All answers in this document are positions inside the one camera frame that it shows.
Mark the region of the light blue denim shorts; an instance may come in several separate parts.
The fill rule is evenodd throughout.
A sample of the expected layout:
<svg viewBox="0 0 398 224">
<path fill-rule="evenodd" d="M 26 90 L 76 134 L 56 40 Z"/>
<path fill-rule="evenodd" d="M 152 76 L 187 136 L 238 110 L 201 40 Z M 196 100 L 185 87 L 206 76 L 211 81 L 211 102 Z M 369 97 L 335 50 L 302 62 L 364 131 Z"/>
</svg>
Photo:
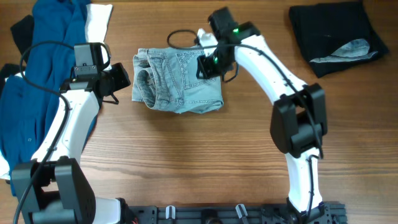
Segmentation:
<svg viewBox="0 0 398 224">
<path fill-rule="evenodd" d="M 139 49 L 133 56 L 132 101 L 174 113 L 207 113 L 224 105 L 219 77 L 198 79 L 202 50 Z"/>
</svg>

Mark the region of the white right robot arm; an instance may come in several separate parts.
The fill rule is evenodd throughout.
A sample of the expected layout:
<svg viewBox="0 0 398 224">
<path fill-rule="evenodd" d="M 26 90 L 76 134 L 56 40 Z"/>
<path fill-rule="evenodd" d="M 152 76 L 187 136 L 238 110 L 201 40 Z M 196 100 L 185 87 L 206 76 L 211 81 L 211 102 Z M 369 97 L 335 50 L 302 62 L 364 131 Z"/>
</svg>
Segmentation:
<svg viewBox="0 0 398 224">
<path fill-rule="evenodd" d="M 318 84 L 297 78 L 271 51 L 259 34 L 224 37 L 204 33 L 195 41 L 205 54 L 199 58 L 204 77 L 220 74 L 233 62 L 255 79 L 272 103 L 270 134 L 284 154 L 289 173 L 287 217 L 291 223 L 311 223 L 325 214 L 318 187 L 322 137 L 327 132 L 325 92 Z"/>
</svg>

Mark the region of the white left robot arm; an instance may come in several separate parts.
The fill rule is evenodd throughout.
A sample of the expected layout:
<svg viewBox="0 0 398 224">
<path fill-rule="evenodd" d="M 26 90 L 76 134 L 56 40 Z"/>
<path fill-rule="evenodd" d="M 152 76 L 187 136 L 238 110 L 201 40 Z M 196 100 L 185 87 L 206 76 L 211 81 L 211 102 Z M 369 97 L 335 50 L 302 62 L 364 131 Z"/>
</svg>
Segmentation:
<svg viewBox="0 0 398 224">
<path fill-rule="evenodd" d="M 14 223 L 123 223 L 131 217 L 121 198 L 96 197 L 80 160 L 105 96 L 131 84 L 121 63 L 101 71 L 75 68 L 61 85 L 52 125 L 30 162 L 17 165 L 12 182 L 19 204 Z"/>
</svg>

